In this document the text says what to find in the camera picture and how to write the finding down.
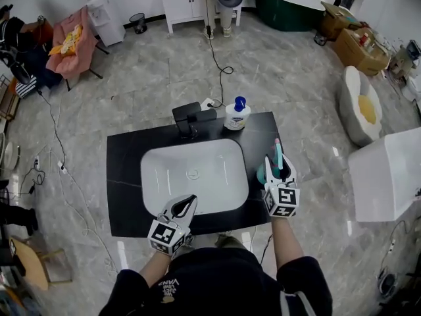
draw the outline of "pink chair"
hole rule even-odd
[[[96,77],[102,79],[103,77],[101,75],[90,68],[93,51],[95,48],[98,48],[107,55],[109,54],[109,52],[97,46],[98,40],[95,39],[89,27],[86,6],[54,25],[53,47],[63,44],[66,35],[72,32],[77,24],[82,25],[82,35],[76,44],[76,55],[62,57],[61,54],[56,54],[50,56],[47,62],[47,68],[49,70],[61,74],[66,80],[68,91],[70,91],[68,78],[75,77],[81,72],[89,70]]]

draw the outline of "faucet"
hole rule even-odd
[[[192,127],[191,123],[206,122],[208,120],[216,119],[216,111],[214,109],[202,111],[199,102],[189,103],[174,108],[172,110],[172,115],[174,116],[182,138],[194,138],[197,136],[197,130]]]

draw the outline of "black vanity countertop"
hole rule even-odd
[[[243,130],[231,131],[223,126],[224,118],[195,123],[199,135],[194,139],[181,139],[176,125],[161,126],[109,136],[107,140],[107,197],[113,236],[146,238],[155,218],[143,204],[140,162],[150,149],[173,145],[205,142],[228,138],[243,150],[249,182],[246,202],[232,211],[194,216],[191,233],[208,234],[235,230],[269,221],[262,201],[263,185],[256,178],[258,167],[279,138],[272,113],[250,115]]]

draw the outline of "white sink basin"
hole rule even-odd
[[[197,196],[196,215],[237,209],[249,195],[243,152],[233,140],[152,149],[140,169],[143,202],[154,216],[183,194]]]

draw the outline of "cardboard box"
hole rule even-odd
[[[370,43],[374,43],[374,35],[368,28],[361,28],[356,31],[344,29],[341,31],[336,42],[332,44],[337,56],[341,59],[344,66],[354,66],[359,71],[367,76],[374,76],[379,71],[385,69],[390,61],[386,55],[377,45],[371,53],[367,52],[363,46],[360,45],[359,39],[354,36],[354,33],[362,36],[367,33],[371,39]]]
[[[326,12],[319,24],[318,31],[328,40],[336,40],[342,29],[356,30],[362,28],[362,24],[346,9],[322,2]]]

